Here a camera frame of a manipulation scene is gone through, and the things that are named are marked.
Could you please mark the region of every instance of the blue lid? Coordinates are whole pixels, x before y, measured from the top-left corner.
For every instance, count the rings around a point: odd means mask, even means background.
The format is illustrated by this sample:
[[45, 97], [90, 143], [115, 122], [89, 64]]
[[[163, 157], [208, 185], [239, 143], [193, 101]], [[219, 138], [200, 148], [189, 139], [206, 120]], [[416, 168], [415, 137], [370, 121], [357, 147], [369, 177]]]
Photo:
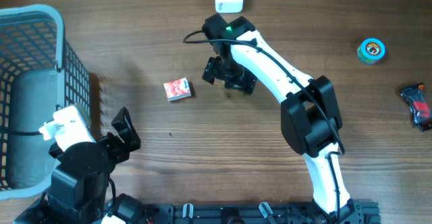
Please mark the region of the blue lid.
[[385, 55], [384, 44], [376, 38], [368, 38], [360, 46], [361, 53], [372, 60], [379, 60]]

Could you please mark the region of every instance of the black packet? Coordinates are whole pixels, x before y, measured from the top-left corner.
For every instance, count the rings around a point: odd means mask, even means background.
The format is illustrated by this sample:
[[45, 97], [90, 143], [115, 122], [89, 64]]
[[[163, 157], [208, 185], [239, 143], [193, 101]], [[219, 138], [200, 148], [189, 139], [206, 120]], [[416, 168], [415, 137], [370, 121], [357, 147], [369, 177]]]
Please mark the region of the black packet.
[[412, 121], [420, 131], [432, 129], [432, 111], [423, 96], [423, 83], [400, 89], [400, 95], [410, 105]]

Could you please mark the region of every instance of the wooden table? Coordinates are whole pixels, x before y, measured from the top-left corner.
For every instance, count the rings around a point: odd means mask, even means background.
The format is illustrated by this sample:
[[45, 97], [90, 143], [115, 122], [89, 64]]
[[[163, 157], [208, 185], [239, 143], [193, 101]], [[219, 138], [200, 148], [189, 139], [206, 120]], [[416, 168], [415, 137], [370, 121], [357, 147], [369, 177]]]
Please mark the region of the wooden table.
[[[182, 44], [215, 13], [214, 0], [0, 0], [1, 7], [33, 3], [63, 14], [67, 39], [99, 77], [94, 130], [113, 131], [109, 123], [122, 106], [131, 113], [142, 147], [114, 171], [119, 193], [145, 203], [311, 200], [306, 165], [281, 135], [273, 95], [261, 83], [252, 96], [207, 84], [201, 76], [212, 48]], [[396, 92], [424, 82], [432, 105], [431, 4], [245, 0], [241, 13], [293, 66], [334, 83], [347, 151], [340, 159], [344, 183], [353, 198], [379, 202], [383, 223], [432, 220], [432, 131], [413, 127]], [[356, 58], [369, 37], [387, 46], [383, 63]], [[163, 83], [183, 77], [196, 96], [168, 103]], [[1, 202], [0, 223], [33, 201]]]

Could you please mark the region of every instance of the blue round container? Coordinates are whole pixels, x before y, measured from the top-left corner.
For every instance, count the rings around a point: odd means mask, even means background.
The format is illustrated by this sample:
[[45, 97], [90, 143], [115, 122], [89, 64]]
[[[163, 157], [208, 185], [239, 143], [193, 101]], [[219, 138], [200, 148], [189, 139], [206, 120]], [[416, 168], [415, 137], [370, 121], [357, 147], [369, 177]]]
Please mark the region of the blue round container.
[[384, 44], [376, 38], [366, 39], [357, 49], [358, 58], [369, 65], [377, 63], [384, 55]]

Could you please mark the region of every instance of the small pink box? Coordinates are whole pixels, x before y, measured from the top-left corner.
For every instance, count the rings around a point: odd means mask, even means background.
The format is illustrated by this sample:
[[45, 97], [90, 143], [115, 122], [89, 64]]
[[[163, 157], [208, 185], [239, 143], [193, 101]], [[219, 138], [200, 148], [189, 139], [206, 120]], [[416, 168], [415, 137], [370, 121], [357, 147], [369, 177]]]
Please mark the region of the small pink box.
[[189, 82], [186, 78], [164, 83], [168, 101], [174, 101], [191, 96]]

